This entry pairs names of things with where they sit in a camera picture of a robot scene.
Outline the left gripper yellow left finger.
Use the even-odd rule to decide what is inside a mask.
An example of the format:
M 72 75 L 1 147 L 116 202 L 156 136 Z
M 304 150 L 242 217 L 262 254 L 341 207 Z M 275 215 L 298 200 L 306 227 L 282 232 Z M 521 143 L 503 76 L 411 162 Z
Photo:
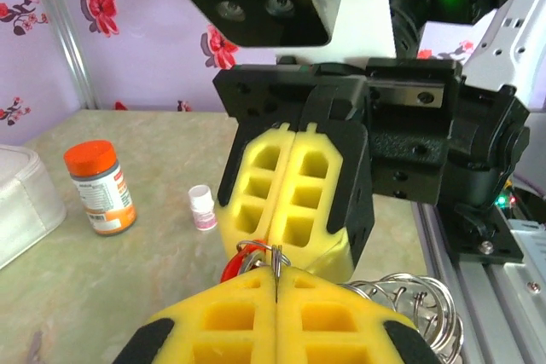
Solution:
M 252 270 L 152 315 L 115 363 L 274 363 L 272 273 Z

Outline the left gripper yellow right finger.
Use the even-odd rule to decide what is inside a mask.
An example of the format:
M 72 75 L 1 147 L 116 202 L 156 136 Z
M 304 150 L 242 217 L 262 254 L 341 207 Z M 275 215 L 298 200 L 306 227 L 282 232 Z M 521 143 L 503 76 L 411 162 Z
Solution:
M 282 269 L 276 301 L 278 363 L 438 363 L 413 322 L 301 269 Z

